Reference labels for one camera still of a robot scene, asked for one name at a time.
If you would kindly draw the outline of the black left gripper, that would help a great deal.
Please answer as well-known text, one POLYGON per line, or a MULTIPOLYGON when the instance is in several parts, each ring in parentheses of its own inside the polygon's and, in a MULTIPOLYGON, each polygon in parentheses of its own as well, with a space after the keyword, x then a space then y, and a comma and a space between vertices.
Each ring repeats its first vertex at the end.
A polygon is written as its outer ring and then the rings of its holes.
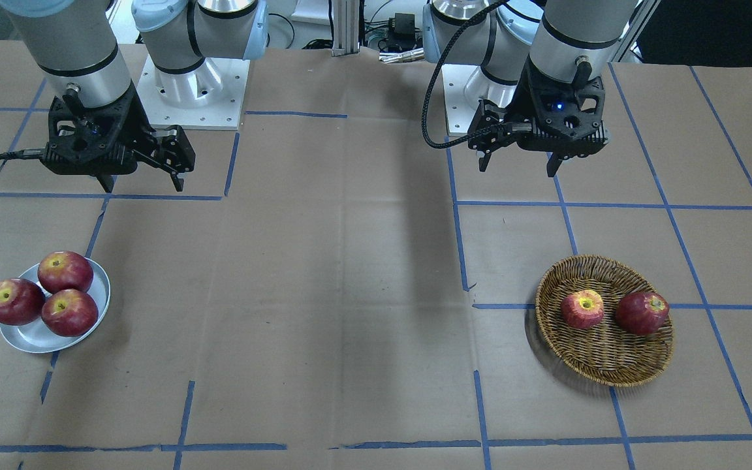
POLYGON ((492 153, 510 145, 552 153, 549 178, 564 160, 602 151, 610 142, 603 121, 605 91, 602 78, 591 74, 587 57, 574 60, 570 82, 549 77, 527 60, 510 104, 499 107, 489 99, 478 104, 468 134, 469 149, 478 152, 478 170, 486 172, 492 153))

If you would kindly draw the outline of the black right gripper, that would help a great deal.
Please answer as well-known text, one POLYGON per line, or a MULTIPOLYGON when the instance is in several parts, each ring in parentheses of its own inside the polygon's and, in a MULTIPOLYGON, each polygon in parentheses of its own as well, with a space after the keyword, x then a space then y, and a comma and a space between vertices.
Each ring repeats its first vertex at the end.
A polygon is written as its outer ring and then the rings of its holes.
POLYGON ((196 166, 196 152, 179 125, 156 131, 134 84, 116 101, 88 108, 68 90, 55 97, 48 113, 48 143, 41 163, 59 175, 95 176, 111 194, 116 175, 133 173, 144 163, 170 174, 179 193, 185 173, 196 166))

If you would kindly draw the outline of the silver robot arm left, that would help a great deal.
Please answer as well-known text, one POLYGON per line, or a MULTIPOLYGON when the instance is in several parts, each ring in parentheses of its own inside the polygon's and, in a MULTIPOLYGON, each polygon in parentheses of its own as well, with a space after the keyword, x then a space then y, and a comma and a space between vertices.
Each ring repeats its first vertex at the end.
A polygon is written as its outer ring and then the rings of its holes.
POLYGON ((611 140, 603 120, 602 71, 635 13, 635 1, 429 1, 422 13, 426 61, 477 67, 502 97, 478 93, 465 134, 453 142, 429 135, 430 98, 420 118, 427 145, 466 143, 484 172, 492 155, 517 145, 548 153, 553 178, 564 161, 602 151, 611 140))

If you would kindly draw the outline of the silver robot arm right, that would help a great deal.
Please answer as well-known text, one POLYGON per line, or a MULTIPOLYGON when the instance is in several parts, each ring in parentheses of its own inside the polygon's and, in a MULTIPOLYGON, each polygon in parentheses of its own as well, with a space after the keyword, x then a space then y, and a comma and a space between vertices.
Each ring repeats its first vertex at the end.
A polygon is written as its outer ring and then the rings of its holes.
POLYGON ((234 105, 219 61, 260 59, 268 38, 265 1, 134 1, 146 45, 152 92, 163 124, 148 112, 106 17, 103 1, 2 1, 55 96, 42 149, 8 154, 37 159, 57 175, 91 176, 110 193, 114 178, 139 163, 167 173, 182 191, 196 152, 176 112, 234 105))

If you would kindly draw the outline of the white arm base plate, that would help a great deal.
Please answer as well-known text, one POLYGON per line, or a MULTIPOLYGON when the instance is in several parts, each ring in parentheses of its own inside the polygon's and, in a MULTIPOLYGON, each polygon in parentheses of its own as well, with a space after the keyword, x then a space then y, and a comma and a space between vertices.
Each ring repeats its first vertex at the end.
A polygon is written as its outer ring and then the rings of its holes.
POLYGON ((444 65, 441 72, 450 137, 465 136, 481 99, 488 99, 504 108, 510 104, 516 92, 517 83, 496 82, 487 77, 480 66, 444 65))
POLYGON ((249 69, 241 59, 207 57, 199 68, 168 74, 150 57, 136 86, 150 125, 185 130, 237 131, 243 110, 249 69))

